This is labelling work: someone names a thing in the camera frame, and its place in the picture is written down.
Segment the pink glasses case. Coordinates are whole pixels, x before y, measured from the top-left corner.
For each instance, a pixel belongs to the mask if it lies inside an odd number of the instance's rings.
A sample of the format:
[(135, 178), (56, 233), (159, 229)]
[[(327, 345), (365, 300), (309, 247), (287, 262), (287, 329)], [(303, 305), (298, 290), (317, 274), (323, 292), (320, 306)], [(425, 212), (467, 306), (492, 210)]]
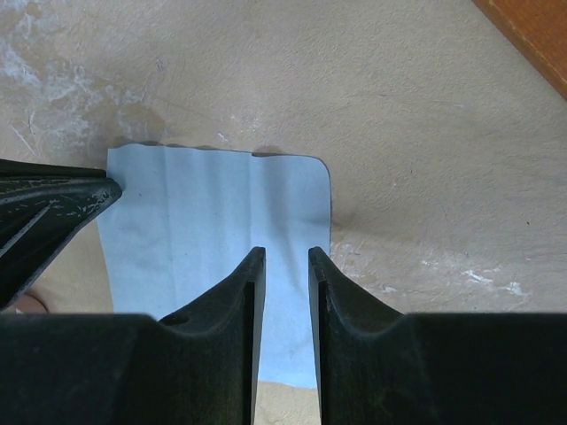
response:
[(15, 313), (48, 313), (49, 309), (45, 303), (34, 294), (23, 294), (13, 305)]

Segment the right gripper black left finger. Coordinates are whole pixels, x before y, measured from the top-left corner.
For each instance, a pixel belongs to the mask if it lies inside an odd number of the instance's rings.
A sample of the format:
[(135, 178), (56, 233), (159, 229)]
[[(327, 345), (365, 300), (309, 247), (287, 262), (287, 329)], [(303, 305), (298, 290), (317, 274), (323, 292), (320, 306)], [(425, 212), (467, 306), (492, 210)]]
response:
[(160, 320), (173, 340), (163, 390), (172, 424), (252, 424), (266, 296), (266, 251)]

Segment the blue cleaning cloth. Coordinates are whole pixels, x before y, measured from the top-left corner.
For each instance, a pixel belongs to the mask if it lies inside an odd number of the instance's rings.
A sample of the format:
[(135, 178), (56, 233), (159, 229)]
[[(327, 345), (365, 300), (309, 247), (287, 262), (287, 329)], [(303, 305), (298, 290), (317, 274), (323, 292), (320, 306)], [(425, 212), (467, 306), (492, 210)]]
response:
[(160, 319), (266, 251), (260, 373), (316, 385), (308, 252), (330, 248), (330, 174), (318, 158), (128, 144), (107, 155), (121, 198), (97, 219), (113, 309)]

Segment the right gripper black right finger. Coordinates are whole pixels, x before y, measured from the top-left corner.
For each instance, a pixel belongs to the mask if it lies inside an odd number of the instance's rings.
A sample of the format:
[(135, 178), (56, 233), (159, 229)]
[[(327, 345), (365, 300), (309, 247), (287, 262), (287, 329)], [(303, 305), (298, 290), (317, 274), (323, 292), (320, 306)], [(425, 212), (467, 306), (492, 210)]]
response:
[(321, 423), (392, 424), (377, 339), (401, 313), (346, 277), (320, 247), (308, 251), (308, 288)]

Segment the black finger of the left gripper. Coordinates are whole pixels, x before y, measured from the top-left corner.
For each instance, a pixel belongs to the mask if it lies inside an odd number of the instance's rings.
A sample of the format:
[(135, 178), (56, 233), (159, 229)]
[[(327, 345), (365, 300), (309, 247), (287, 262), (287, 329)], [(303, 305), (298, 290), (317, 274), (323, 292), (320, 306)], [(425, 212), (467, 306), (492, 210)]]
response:
[(122, 195), (106, 171), (1, 161), (1, 308), (12, 306), (69, 241)]

